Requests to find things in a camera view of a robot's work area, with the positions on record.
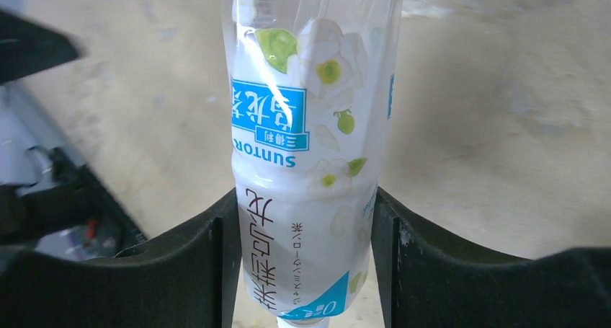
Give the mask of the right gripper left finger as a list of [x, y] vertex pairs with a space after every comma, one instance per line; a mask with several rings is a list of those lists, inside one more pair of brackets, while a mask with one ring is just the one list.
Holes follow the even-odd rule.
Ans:
[[241, 244], [235, 190], [113, 258], [1, 248], [3, 327], [230, 327]]

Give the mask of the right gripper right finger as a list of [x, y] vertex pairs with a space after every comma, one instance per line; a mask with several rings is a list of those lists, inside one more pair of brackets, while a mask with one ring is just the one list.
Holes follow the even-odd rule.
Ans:
[[373, 256], [386, 327], [608, 327], [610, 249], [527, 260], [451, 233], [379, 189]]

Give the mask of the white blue Suntory bottle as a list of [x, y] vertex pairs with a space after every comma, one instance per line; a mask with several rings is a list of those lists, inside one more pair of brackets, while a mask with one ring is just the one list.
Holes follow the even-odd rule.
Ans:
[[402, 0], [221, 0], [244, 285], [327, 327], [367, 280]]

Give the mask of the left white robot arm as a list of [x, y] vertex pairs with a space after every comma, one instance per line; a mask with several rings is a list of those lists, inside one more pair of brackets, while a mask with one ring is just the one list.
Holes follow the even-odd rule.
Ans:
[[75, 37], [1, 8], [1, 84], [76, 61], [86, 54]]

